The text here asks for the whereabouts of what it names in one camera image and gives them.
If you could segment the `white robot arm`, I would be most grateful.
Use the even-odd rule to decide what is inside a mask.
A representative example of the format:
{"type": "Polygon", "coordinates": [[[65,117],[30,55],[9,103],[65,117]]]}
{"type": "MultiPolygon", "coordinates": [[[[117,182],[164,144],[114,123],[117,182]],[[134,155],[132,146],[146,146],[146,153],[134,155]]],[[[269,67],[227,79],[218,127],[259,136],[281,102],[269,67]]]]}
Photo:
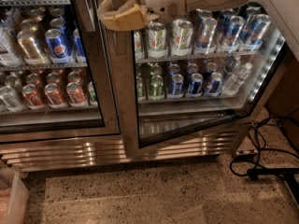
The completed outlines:
{"type": "MultiPolygon", "coordinates": [[[[169,23],[196,8],[217,11],[245,5],[249,0],[104,0],[97,14],[109,30],[133,31],[150,23],[169,23]]],[[[274,20],[299,59],[299,0],[257,0],[274,20]]]]}

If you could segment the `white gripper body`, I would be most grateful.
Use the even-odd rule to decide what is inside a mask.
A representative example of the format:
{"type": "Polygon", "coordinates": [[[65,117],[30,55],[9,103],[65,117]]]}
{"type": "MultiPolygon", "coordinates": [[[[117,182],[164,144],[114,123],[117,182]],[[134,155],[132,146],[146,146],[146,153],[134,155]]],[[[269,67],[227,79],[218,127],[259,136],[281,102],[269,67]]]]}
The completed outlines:
{"type": "Polygon", "coordinates": [[[185,12],[185,0],[140,0],[146,5],[150,13],[157,14],[157,22],[168,24],[183,16],[185,12]]]}

